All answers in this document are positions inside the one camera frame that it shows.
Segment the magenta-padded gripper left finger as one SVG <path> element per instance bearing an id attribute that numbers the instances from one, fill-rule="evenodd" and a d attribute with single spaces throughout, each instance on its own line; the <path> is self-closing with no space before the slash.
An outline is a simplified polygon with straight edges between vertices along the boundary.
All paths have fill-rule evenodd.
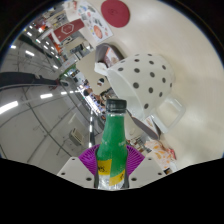
<path id="1" fill-rule="evenodd" d="M 78 186 L 94 189 L 97 175 L 96 150 L 98 145 L 86 149 L 79 157 L 70 157 L 58 176 Z"/>

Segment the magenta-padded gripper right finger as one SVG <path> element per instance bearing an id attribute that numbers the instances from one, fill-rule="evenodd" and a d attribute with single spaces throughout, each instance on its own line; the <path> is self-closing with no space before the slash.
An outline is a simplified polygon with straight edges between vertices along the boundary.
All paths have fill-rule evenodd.
<path id="1" fill-rule="evenodd" d="M 128 146 L 125 186 L 140 188 L 165 176 L 153 157 L 145 157 L 135 148 Z"/>

